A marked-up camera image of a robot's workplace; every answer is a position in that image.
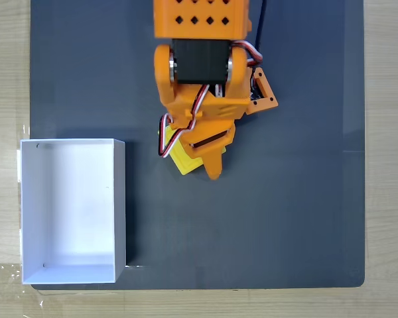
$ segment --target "white box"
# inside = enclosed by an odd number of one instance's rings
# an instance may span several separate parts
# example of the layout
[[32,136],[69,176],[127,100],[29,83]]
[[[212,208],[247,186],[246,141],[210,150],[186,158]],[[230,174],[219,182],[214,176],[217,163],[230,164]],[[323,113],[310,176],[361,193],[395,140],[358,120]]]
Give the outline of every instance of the white box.
[[21,141],[23,284],[114,283],[125,267],[125,144]]

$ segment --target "wooden table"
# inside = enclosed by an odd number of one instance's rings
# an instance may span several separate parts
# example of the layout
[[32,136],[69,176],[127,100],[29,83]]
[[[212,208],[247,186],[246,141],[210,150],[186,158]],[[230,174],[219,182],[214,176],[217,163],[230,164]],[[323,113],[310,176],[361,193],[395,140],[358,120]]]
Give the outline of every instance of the wooden table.
[[365,0],[365,284],[327,290],[22,286],[17,148],[29,137],[29,5],[0,0],[0,317],[398,317],[398,0]]

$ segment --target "yellow object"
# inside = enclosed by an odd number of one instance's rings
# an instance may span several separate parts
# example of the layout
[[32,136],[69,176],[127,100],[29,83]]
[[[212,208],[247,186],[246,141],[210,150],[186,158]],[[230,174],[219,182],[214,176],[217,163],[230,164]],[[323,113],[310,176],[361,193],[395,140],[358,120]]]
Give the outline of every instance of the yellow object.
[[[169,142],[171,136],[175,133],[175,131],[172,130],[170,126],[167,126],[165,131],[166,131],[165,142]],[[170,156],[172,158],[172,161],[174,161],[175,165],[177,166],[178,170],[180,170],[180,173],[183,176],[185,174],[188,174],[189,172],[192,172],[193,170],[199,168],[201,165],[204,164],[201,157],[191,159],[191,157],[189,157],[187,153],[184,151],[179,140],[174,145],[174,148],[172,148]]]

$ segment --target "dark gray mat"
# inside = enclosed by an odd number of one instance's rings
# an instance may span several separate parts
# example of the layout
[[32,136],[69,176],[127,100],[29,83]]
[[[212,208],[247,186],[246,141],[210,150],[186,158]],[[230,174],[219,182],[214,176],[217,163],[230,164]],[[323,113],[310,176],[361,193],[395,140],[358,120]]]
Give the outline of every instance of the dark gray mat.
[[261,51],[280,106],[237,122],[216,182],[157,155],[152,1],[32,0],[31,26],[31,138],[127,143],[129,265],[116,284],[35,288],[363,283],[362,0],[269,1]]

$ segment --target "orange robotic arm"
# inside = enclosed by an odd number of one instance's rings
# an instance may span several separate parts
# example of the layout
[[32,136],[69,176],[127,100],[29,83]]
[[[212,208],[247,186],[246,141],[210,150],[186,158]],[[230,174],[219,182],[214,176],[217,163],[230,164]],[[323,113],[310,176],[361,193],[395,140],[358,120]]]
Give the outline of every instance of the orange robotic arm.
[[[253,47],[239,41],[251,26],[248,10],[248,0],[154,0],[155,36],[172,39],[155,51],[155,78],[168,111],[160,134],[169,119],[177,130],[170,142],[179,138],[213,180],[222,173],[235,119],[278,105],[257,60],[247,59],[247,51],[257,56]],[[160,155],[166,156],[163,142]]]

